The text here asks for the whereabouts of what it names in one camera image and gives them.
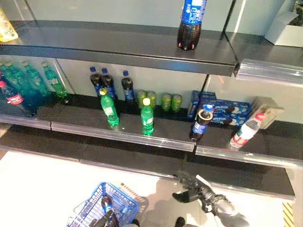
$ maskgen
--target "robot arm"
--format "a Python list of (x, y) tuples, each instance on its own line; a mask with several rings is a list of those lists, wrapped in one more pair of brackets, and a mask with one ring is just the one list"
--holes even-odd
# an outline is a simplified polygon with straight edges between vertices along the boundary
[(218, 216), (222, 224), (226, 227), (249, 227), (245, 216), (238, 213), (230, 201), (224, 195), (215, 194), (205, 182), (199, 181), (184, 171), (178, 171), (180, 182), (188, 190), (182, 193), (173, 193), (173, 197), (183, 203), (200, 200), (202, 210), (205, 213), (212, 212)]

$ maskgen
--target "soda can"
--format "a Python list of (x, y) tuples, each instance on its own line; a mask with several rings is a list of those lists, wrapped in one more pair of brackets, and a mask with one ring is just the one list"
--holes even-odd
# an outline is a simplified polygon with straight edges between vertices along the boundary
[(171, 102), (171, 109), (173, 112), (177, 113), (181, 109), (182, 105), (182, 96), (181, 95), (174, 95), (172, 97), (172, 102)]
[(137, 91), (137, 104), (140, 109), (143, 108), (143, 99), (146, 98), (146, 93), (143, 90)]
[(150, 107), (151, 108), (156, 108), (156, 105), (157, 105), (157, 95), (155, 92), (153, 91), (150, 91), (147, 93), (147, 97), (151, 100), (151, 104), (150, 104)]
[(164, 93), (162, 95), (162, 101), (161, 106), (164, 111), (168, 111), (170, 109), (170, 103), (171, 103), (171, 95), (168, 93)]

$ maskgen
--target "blue shopping basket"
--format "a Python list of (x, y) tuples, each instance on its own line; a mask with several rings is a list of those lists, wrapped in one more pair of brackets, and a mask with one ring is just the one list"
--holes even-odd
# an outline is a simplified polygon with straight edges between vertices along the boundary
[(68, 227), (89, 227), (93, 219), (99, 220), (104, 216), (105, 213), (101, 205), (104, 185), (106, 193), (113, 201), (113, 212), (117, 216), (120, 226), (132, 222), (139, 210), (139, 204), (112, 184), (102, 182), (85, 202), (79, 214), (67, 225)]

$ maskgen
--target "red bottle cap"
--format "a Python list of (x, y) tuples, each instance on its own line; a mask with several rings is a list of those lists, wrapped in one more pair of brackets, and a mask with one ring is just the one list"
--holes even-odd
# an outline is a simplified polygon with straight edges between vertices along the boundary
[(3, 80), (0, 80), (0, 87), (5, 87), (5, 82)]
[(265, 114), (258, 113), (258, 114), (256, 114), (255, 118), (259, 121), (263, 121), (265, 119)]

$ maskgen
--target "white box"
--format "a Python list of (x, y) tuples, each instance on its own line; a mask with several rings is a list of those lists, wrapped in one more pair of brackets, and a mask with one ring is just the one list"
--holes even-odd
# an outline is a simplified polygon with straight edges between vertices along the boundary
[(303, 47), (303, 27), (288, 25), (297, 16), (293, 12), (285, 12), (276, 17), (265, 38), (274, 45)]

